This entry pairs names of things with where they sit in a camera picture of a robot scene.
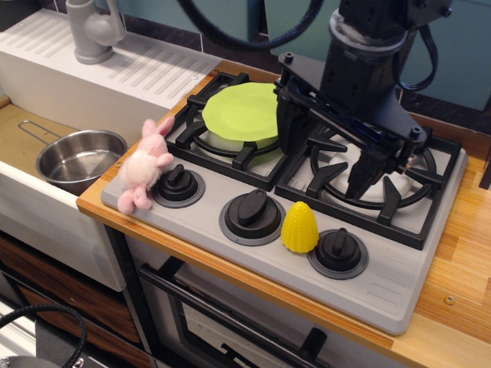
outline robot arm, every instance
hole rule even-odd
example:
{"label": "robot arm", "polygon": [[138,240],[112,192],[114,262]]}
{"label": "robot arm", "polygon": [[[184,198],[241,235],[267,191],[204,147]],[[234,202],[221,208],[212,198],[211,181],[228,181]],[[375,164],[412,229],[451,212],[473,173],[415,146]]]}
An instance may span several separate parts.
{"label": "robot arm", "polygon": [[361,148],[351,170],[347,198],[359,199],[384,173],[404,173],[427,135],[397,102],[395,87],[421,30],[433,62],[437,52],[427,23],[448,16],[451,0],[342,1],[331,16],[332,41],[325,63],[283,54],[277,82],[280,147],[290,153],[309,115]]}

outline stove knob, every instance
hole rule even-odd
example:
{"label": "stove knob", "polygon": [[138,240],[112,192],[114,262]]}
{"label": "stove knob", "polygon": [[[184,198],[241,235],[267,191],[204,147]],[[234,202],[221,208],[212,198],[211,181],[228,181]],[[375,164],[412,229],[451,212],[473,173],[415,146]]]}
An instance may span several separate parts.
{"label": "stove knob", "polygon": [[182,164],[163,174],[157,185],[162,198],[172,202],[186,201],[198,190],[196,178]]}
{"label": "stove knob", "polygon": [[322,236],[315,255],[323,266],[332,271],[349,271],[361,260],[358,240],[345,228]]}
{"label": "stove knob", "polygon": [[259,239],[272,234],[281,221],[278,206],[262,189],[233,199],[225,215],[227,228],[247,239]]}

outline burner grate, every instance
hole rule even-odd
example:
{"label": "burner grate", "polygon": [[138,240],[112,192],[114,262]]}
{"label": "burner grate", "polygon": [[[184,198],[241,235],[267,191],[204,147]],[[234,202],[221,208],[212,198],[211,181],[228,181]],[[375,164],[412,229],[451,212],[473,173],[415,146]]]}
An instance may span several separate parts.
{"label": "burner grate", "polygon": [[[173,132],[185,127],[174,141],[167,140],[169,152],[174,156],[226,175],[260,189],[271,191],[277,183],[282,169],[291,160],[281,153],[278,141],[258,148],[256,142],[244,142],[243,148],[236,152],[208,144],[203,134],[208,133],[201,112],[208,99],[223,88],[250,82],[248,74],[233,76],[218,73],[197,95],[190,96],[187,105],[176,115]],[[256,172],[256,161],[272,158],[272,168],[266,173]]]}
{"label": "burner grate", "polygon": [[[384,201],[369,202],[346,199],[344,193],[331,184],[334,178],[348,168],[347,163],[319,167],[318,157],[321,151],[342,152],[344,150],[342,144],[330,140],[333,136],[334,133],[329,131],[322,136],[316,135],[309,138],[278,181],[275,194],[294,202],[303,201],[316,211],[412,248],[423,249],[461,145],[437,136],[431,136],[428,139],[427,148],[420,154],[427,168],[410,169],[407,172],[407,175],[420,183],[421,187],[407,198],[402,198],[390,179],[385,177]],[[437,174],[437,164],[431,150],[450,155],[446,167],[441,168],[443,169],[442,174]],[[298,184],[295,174],[305,160],[310,161],[314,178],[309,184],[302,187]],[[428,210],[420,214],[426,216],[420,232],[393,224],[393,217],[401,209],[410,208],[423,198],[430,200],[431,203]],[[359,209],[368,209],[377,214],[367,214]]]}

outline black cable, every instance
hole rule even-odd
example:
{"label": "black cable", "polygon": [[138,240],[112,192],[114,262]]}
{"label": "black cable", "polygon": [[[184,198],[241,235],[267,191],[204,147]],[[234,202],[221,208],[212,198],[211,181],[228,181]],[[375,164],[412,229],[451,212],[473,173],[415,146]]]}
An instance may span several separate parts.
{"label": "black cable", "polygon": [[263,51],[270,50],[272,48],[277,48],[282,44],[286,44],[291,40],[297,38],[301,35],[308,26],[314,21],[317,14],[320,12],[324,0],[311,0],[308,10],[301,19],[301,21],[292,29],[286,33],[278,36],[274,40],[251,42],[244,41],[239,38],[235,38],[226,34],[214,24],[210,23],[208,19],[199,11],[199,9],[194,5],[193,0],[177,0],[184,12],[187,14],[189,19],[194,23],[194,25],[201,31],[206,37],[211,41],[220,44],[226,48],[232,48],[242,51]]}
{"label": "black cable", "polygon": [[16,309],[11,313],[6,314],[2,318],[0,318],[0,328],[5,327],[7,324],[10,324],[13,320],[16,320],[17,318],[23,317],[27,314],[35,314],[39,312],[49,312],[49,311],[68,313],[73,318],[75,318],[75,320],[78,322],[78,325],[80,326],[81,338],[78,341],[77,348],[75,349],[71,358],[62,367],[62,368],[72,368],[72,366],[77,362],[77,359],[82,353],[85,343],[87,342],[87,327],[85,326],[84,319],[74,309],[65,307],[60,304],[28,305],[27,307]]}
{"label": "black cable", "polygon": [[437,50],[437,46],[435,45],[435,42],[433,41],[433,37],[431,37],[430,27],[428,25],[422,26],[420,28],[420,34],[425,46],[427,47],[428,53],[430,54],[431,66],[432,66],[432,71],[430,75],[425,80],[422,80],[420,83],[406,84],[400,80],[401,70],[400,70],[399,52],[397,52],[394,55],[394,59],[392,63],[392,73],[396,83],[403,90],[408,90],[411,92],[417,92],[419,90],[423,90],[424,88],[428,87],[431,84],[431,82],[433,82],[433,79],[435,78],[438,69],[438,50]]}

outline green plate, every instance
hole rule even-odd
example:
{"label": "green plate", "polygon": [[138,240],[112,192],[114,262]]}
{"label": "green plate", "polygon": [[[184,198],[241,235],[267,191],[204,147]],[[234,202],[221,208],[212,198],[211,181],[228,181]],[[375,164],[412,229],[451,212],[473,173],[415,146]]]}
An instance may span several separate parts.
{"label": "green plate", "polygon": [[278,136],[274,88],[255,82],[224,88],[203,109],[206,127],[227,140],[257,142]]}

